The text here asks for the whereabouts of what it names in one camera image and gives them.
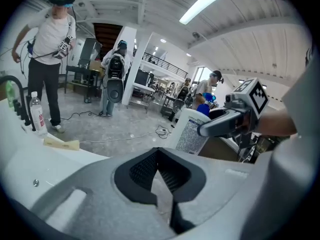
ceiling light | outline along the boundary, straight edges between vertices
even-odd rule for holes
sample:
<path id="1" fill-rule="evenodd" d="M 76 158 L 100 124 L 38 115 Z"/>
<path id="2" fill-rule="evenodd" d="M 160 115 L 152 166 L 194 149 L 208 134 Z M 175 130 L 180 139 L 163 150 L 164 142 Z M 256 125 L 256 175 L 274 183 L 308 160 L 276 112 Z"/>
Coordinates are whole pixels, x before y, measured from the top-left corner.
<path id="1" fill-rule="evenodd" d="M 188 24 L 196 15 L 198 15 L 203 9 L 212 4 L 216 0 L 198 0 L 179 20 L 182 24 Z"/>

faucet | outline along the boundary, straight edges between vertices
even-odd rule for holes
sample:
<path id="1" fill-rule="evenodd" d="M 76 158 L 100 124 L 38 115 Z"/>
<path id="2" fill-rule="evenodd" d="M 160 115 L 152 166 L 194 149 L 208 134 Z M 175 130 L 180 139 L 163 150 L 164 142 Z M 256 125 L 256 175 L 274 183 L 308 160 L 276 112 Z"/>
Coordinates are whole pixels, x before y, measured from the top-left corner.
<path id="1" fill-rule="evenodd" d="M 16 83 L 16 85 L 19 87 L 19 92 L 20 92 L 20 98 L 21 98 L 21 105 L 22 105 L 22 112 L 21 112 L 21 118 L 24 118 L 25 126 L 29 126 L 31 124 L 30 119 L 27 114 L 27 109 L 26 109 L 26 103 L 25 103 L 25 96 L 24 96 L 24 89 L 22 87 L 21 82 L 19 81 L 18 78 L 16 78 L 13 75 L 5 75 L 0 78 L 0 85 L 6 81 L 13 81 Z"/>

black metal railing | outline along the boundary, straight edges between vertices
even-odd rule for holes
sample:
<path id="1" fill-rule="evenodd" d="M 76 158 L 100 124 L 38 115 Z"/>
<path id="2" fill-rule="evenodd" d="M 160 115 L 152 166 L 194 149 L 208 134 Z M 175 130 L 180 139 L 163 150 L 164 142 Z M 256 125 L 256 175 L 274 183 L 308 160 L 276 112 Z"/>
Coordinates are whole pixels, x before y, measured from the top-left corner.
<path id="1" fill-rule="evenodd" d="M 133 56 L 136 55 L 136 52 L 137 50 L 136 49 L 133 49 Z M 186 78 L 187 76 L 187 72 L 182 70 L 181 68 L 178 68 L 177 66 L 175 65 L 172 65 L 170 64 L 169 62 L 163 60 L 163 59 L 160 59 L 156 56 L 153 56 L 152 54 L 149 54 L 149 53 L 144 53 L 143 56 L 142 56 L 142 59 L 144 61 L 147 61 L 147 62 L 150 62 L 152 64 L 155 64 L 165 70 L 168 70 L 176 75 L 178 75 L 179 77 L 182 77 L 182 78 Z"/>

shoe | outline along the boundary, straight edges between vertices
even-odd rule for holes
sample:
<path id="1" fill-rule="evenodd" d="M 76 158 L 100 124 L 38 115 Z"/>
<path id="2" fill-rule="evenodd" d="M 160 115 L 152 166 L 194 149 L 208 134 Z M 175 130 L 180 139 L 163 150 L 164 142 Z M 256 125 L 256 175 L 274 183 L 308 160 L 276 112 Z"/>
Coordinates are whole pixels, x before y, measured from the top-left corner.
<path id="1" fill-rule="evenodd" d="M 63 134 L 65 132 L 65 129 L 63 129 L 60 124 L 52 126 L 52 128 L 55 129 L 60 134 Z"/>

man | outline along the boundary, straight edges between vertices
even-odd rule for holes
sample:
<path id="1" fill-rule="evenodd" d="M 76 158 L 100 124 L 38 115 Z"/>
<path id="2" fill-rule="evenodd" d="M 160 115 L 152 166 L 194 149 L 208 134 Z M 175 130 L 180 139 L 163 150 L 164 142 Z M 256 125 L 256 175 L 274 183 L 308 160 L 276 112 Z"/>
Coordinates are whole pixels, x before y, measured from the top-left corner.
<path id="1" fill-rule="evenodd" d="M 191 82 L 191 79 L 187 77 L 185 79 L 184 85 L 182 86 L 181 90 L 179 91 L 179 94 L 176 97 L 177 99 L 180 99 L 183 101 L 186 99 L 186 97 L 189 93 L 190 87 L 191 87 L 190 82 Z M 171 115 L 168 117 L 170 122 L 172 122 L 175 115 L 176 115 L 176 113 L 174 111 L 172 111 Z"/>
<path id="2" fill-rule="evenodd" d="M 213 71 L 208 80 L 202 80 L 195 90 L 194 101 L 192 104 L 192 109 L 196 110 L 200 104 L 205 103 L 206 99 L 203 97 L 203 93 L 211 93 L 212 86 L 216 85 L 218 82 L 224 83 L 222 74 L 219 70 Z"/>
<path id="3" fill-rule="evenodd" d="M 105 69 L 105 74 L 103 78 L 102 84 L 102 95 L 100 101 L 101 115 L 103 117 L 112 117 L 115 104 L 108 100 L 107 96 L 107 84 L 108 84 L 108 65 L 111 61 L 111 58 L 115 53 L 119 53 L 124 58 L 124 73 L 122 76 L 122 81 L 126 78 L 126 74 L 128 73 L 130 64 L 131 64 L 131 56 L 127 53 L 127 42 L 121 40 L 116 49 L 110 50 L 102 59 L 101 67 Z"/>
<path id="4" fill-rule="evenodd" d="M 41 100 L 44 82 L 49 102 L 50 122 L 59 133 L 64 133 L 64 129 L 60 125 L 58 105 L 59 68 L 63 55 L 57 51 L 62 41 L 69 36 L 72 36 L 73 40 L 69 43 L 67 54 L 74 46 L 76 21 L 68 14 L 68 8 L 75 0 L 49 1 L 53 4 L 52 8 L 44 9 L 34 15 L 17 36 L 12 49 L 12 58 L 16 63 L 20 62 L 20 57 L 16 52 L 19 43 L 31 29 L 38 27 L 38 33 L 34 38 L 32 59 L 29 63 L 28 94 L 37 92 L 38 98 Z"/>

